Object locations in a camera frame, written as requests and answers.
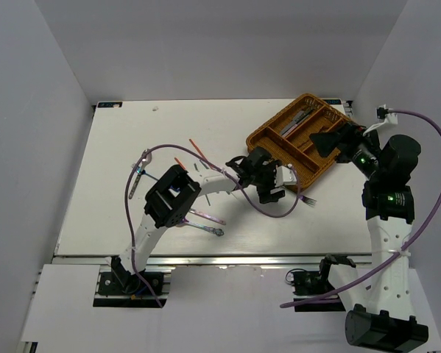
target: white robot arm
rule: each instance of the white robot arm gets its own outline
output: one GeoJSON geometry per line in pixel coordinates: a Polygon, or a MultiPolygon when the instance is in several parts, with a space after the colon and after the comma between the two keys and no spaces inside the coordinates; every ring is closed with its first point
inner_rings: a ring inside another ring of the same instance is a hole
{"type": "MultiPolygon", "coordinates": [[[[236,188],[235,182],[217,171],[206,170],[202,171],[202,173],[198,171],[189,171],[188,175],[200,186],[200,192],[197,197],[219,191],[231,192],[236,188]]],[[[169,228],[166,226],[157,228],[153,217],[146,213],[143,214],[140,226],[135,233],[135,267],[137,270],[143,271],[145,269],[147,260],[160,240],[161,235],[163,235],[168,229],[169,228]]],[[[132,244],[129,244],[125,251],[120,254],[120,259],[124,268],[131,274],[134,274],[131,253],[132,244]]]]}
{"type": "Polygon", "coordinates": [[[232,159],[227,165],[238,174],[238,179],[231,179],[215,170],[187,172],[173,165],[145,197],[147,203],[135,233],[135,247],[130,243],[118,257],[109,259],[113,275],[123,291],[133,293],[138,288],[139,280],[134,268],[140,274],[144,272],[161,236],[184,219],[197,197],[220,191],[231,192],[237,185],[243,188],[256,186],[260,203],[276,202],[283,197],[285,191],[276,189],[297,184],[297,178],[290,168],[281,165],[280,161],[271,161],[271,158],[268,151],[257,147],[248,157],[232,159]]]}
{"type": "MultiPolygon", "coordinates": [[[[378,114],[387,110],[379,108],[378,114]]],[[[366,208],[373,267],[396,252],[399,257],[364,283],[339,293],[347,311],[346,338],[349,344],[385,352],[410,352],[428,340],[428,327],[417,324],[410,301],[409,255],[402,245],[412,231],[414,201],[406,183],[416,167],[420,144],[409,136],[392,136],[380,148],[375,129],[346,123],[332,133],[312,134],[319,154],[340,150],[338,163],[352,162],[367,178],[362,194],[366,208]]],[[[356,265],[343,256],[327,256],[320,264],[318,283],[332,288],[347,287],[358,279],[356,265]]]]}

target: orange stick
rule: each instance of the orange stick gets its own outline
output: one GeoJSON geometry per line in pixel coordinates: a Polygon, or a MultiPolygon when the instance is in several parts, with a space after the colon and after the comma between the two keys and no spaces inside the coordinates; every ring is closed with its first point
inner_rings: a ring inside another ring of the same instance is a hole
{"type": "Polygon", "coordinates": [[[180,160],[178,160],[176,157],[174,158],[174,160],[176,161],[177,164],[181,166],[182,169],[186,170],[186,167],[181,163],[180,160]]]}
{"type": "Polygon", "coordinates": [[[195,148],[196,151],[200,154],[200,156],[201,156],[202,158],[204,158],[205,160],[208,161],[207,157],[202,153],[202,151],[200,150],[200,148],[197,147],[196,143],[195,143],[191,138],[189,139],[189,142],[192,144],[192,146],[194,146],[194,148],[195,148]]]}

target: orange tray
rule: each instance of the orange tray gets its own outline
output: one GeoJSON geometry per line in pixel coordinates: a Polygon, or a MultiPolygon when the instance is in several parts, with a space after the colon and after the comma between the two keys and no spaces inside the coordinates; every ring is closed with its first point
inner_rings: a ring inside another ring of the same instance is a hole
{"type": "MultiPolygon", "coordinates": [[[[334,163],[338,151],[321,158],[309,135],[315,132],[330,132],[351,121],[346,115],[334,109],[322,99],[306,93],[295,99],[278,114],[261,125],[247,138],[248,152],[256,146],[266,149],[284,165],[291,163],[300,177],[302,190],[312,185],[318,177],[334,163]],[[284,138],[281,130],[289,124],[301,110],[314,108],[305,120],[284,138]]],[[[290,187],[297,192],[297,187],[290,187]]]]}

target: white table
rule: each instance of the white table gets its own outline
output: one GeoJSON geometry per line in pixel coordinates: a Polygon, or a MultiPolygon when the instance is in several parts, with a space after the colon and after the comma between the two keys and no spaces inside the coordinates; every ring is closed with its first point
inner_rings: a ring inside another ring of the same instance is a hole
{"type": "MultiPolygon", "coordinates": [[[[206,157],[224,165],[246,154],[247,136],[290,99],[210,101],[125,101],[120,108],[98,108],[77,184],[66,213],[56,255],[119,254],[130,241],[123,192],[130,166],[142,151],[162,143],[191,148],[194,139],[206,157]]],[[[159,177],[179,157],[188,168],[196,162],[187,154],[164,149],[153,154],[147,171],[159,177]]],[[[200,198],[194,208],[223,218],[225,235],[216,237],[191,227],[170,229],[154,255],[324,254],[368,253],[370,237],[361,205],[364,177],[353,165],[334,165],[304,194],[316,199],[310,208],[299,203],[282,219],[267,218],[249,207],[241,195],[214,194],[211,207],[200,198]]],[[[130,201],[135,227],[141,220],[144,194],[153,185],[145,176],[130,201]]],[[[255,188],[248,188],[257,200],[255,188]]],[[[278,204],[283,213],[292,204],[289,193],[278,204]]],[[[192,221],[214,225],[201,218],[192,221]]]]}

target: white wall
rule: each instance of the white wall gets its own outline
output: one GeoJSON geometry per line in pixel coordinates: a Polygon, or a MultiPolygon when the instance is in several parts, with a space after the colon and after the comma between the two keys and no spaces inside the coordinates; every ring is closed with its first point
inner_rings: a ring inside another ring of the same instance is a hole
{"type": "Polygon", "coordinates": [[[36,0],[89,100],[353,98],[406,0],[36,0]]]}
{"type": "MultiPolygon", "coordinates": [[[[374,107],[383,103],[424,113],[441,126],[441,1],[408,2],[359,91],[356,114],[370,123],[374,107]]],[[[441,188],[441,140],[427,123],[404,115],[391,131],[398,132],[423,149],[410,182],[419,226],[441,188]]],[[[413,246],[412,262],[441,334],[441,208],[413,246]]]]}
{"type": "Polygon", "coordinates": [[[0,353],[52,256],[91,106],[32,0],[0,0],[0,353]]]}

